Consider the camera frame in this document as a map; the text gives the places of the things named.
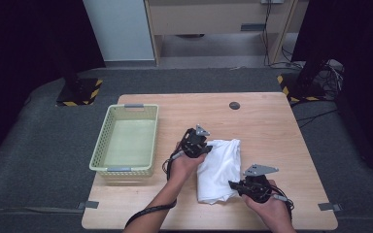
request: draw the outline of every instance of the desk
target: desk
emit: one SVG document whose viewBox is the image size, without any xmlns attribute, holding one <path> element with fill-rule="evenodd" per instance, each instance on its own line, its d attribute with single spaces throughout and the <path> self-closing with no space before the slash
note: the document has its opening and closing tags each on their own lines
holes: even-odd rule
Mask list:
<svg viewBox="0 0 373 233">
<path fill-rule="evenodd" d="M 277 62 L 287 32 L 298 32 L 308 0 L 273 4 L 268 18 L 268 55 Z M 162 36 L 185 34 L 248 33 L 242 24 L 262 32 L 267 4 L 260 0 L 145 0 L 155 60 L 158 63 Z"/>
<path fill-rule="evenodd" d="M 229 108 L 233 101 L 241 105 L 239 110 Z M 85 209 L 84 228 L 122 229 L 133 214 L 144 209 L 166 183 L 161 164 L 185 131 L 196 123 L 211 132 L 208 140 L 241 140 L 242 171 L 253 163 L 280 169 L 267 178 L 275 180 L 294 202 L 295 229 L 337 227 L 333 212 L 320 211 L 318 204 L 327 203 L 328 199 L 283 93 L 122 95 L 119 103 L 159 105 L 153 176 L 140 183 L 126 183 L 96 175 L 88 200 L 99 202 L 99 206 Z M 240 197 L 212 206 L 199 204 L 195 174 L 186 182 L 177 206 L 170 211 L 162 229 L 261 230 L 266 227 Z"/>
</svg>

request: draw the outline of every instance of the gray carpet floor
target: gray carpet floor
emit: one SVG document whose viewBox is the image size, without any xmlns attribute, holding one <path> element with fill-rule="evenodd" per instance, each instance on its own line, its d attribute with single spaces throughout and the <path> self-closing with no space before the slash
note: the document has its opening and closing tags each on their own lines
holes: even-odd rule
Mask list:
<svg viewBox="0 0 373 233">
<path fill-rule="evenodd" d="M 94 173 L 88 163 L 108 106 L 122 94 L 281 91 L 273 69 L 93 70 L 103 80 L 93 105 L 56 107 L 63 80 L 34 90 L 0 148 L 0 232 L 92 232 L 82 214 L 11 212 L 10 208 L 75 209 L 87 200 Z M 336 109 L 332 102 L 300 104 L 297 119 Z M 373 169 L 360 159 L 337 113 L 301 127 L 329 201 L 341 204 L 333 232 L 373 232 Z"/>
</svg>

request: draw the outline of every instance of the table top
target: table top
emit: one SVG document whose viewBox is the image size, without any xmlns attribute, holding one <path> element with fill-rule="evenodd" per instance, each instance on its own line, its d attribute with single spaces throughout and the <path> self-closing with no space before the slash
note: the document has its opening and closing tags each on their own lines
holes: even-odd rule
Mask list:
<svg viewBox="0 0 373 233">
<path fill-rule="evenodd" d="M 232 110 L 231 102 L 238 102 L 240 108 Z M 166 175 L 161 169 L 162 163 L 186 130 L 197 123 L 211 132 L 209 141 L 241 140 L 241 171 L 253 163 L 280 169 L 266 177 L 275 180 L 293 201 L 295 229 L 332 230 L 337 227 L 334 213 L 323 212 L 318 206 L 328 199 L 283 93 L 137 94 L 122 95 L 119 103 L 159 106 L 153 175 L 130 181 L 96 174 L 88 201 L 99 202 L 99 205 L 97 209 L 85 209 L 84 228 L 123 229 L 127 220 L 143 210 L 163 188 Z M 198 203 L 196 180 L 194 174 L 186 182 L 177 206 L 169 212 L 161 229 L 267 229 L 239 196 L 215 205 Z"/>
</svg>

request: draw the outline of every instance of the green plastic basket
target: green plastic basket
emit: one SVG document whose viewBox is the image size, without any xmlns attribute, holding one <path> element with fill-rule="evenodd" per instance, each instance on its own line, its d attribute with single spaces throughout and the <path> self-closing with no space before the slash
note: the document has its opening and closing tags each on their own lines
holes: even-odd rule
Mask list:
<svg viewBox="0 0 373 233">
<path fill-rule="evenodd" d="M 157 123 L 157 105 L 110 106 L 90 159 L 90 170 L 108 177 L 150 177 Z"/>
</svg>

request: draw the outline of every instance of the folded towel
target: folded towel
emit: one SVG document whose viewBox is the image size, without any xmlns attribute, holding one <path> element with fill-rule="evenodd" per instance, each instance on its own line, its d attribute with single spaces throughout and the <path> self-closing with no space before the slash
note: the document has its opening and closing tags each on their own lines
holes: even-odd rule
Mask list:
<svg viewBox="0 0 373 233">
<path fill-rule="evenodd" d="M 241 141 L 213 140 L 207 143 L 213 148 L 205 161 L 198 166 L 197 196 L 198 202 L 212 205 L 238 195 L 236 190 L 229 187 L 228 181 L 240 181 Z"/>
</svg>

